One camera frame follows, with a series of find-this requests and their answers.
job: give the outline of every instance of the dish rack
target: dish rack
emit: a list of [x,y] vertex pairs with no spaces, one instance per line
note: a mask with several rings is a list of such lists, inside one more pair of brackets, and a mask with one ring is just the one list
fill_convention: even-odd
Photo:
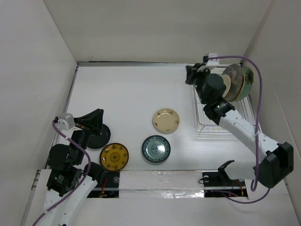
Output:
[[[220,67],[213,69],[212,72],[215,74],[222,75],[225,67]],[[196,120],[197,120],[197,133],[202,135],[202,137],[211,138],[226,138],[226,139],[236,139],[230,132],[222,127],[216,125],[212,120],[208,119],[205,115],[203,108],[205,105],[201,104],[198,94],[193,88],[194,103],[196,108]],[[253,113],[253,106],[250,96],[248,95],[241,101],[230,102],[242,117],[244,117],[249,123],[255,125],[255,115]]]

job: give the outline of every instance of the teal plate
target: teal plate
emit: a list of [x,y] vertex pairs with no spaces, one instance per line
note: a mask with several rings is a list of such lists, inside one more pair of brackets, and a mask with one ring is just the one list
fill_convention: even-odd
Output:
[[147,161],[160,163],[165,161],[170,155],[170,144],[162,136],[151,136],[146,138],[142,144],[142,154]]

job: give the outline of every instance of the white wire rack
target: white wire rack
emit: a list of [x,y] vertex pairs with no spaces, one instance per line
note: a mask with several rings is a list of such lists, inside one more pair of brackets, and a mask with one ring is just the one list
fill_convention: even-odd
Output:
[[[225,67],[215,68],[212,73],[222,75]],[[205,115],[203,108],[205,105],[201,104],[198,94],[193,87],[193,97],[196,108],[196,121],[197,121],[197,133],[203,137],[214,137],[214,138],[225,138],[225,139],[236,139],[226,129],[216,125],[212,120],[208,119]],[[230,102],[235,109],[244,117],[249,123],[255,125],[255,116],[253,113],[252,101],[249,96],[245,97],[241,101]]]

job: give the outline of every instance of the white wall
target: white wall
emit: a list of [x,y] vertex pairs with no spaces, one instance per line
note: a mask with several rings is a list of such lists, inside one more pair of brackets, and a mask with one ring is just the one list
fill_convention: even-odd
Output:
[[77,61],[243,54],[270,0],[44,0]]
[[[250,58],[263,75],[262,130],[295,149],[294,172],[287,177],[288,189],[301,220],[301,1],[276,0],[255,39]],[[252,90],[258,104],[259,83]]]
[[42,0],[0,0],[1,225],[20,225],[75,70]]

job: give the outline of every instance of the clear plastic tape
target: clear plastic tape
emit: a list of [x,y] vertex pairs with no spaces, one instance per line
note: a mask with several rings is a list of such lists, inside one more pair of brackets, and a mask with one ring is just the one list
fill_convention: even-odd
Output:
[[204,198],[204,190],[121,190],[119,198],[137,199],[137,198]]

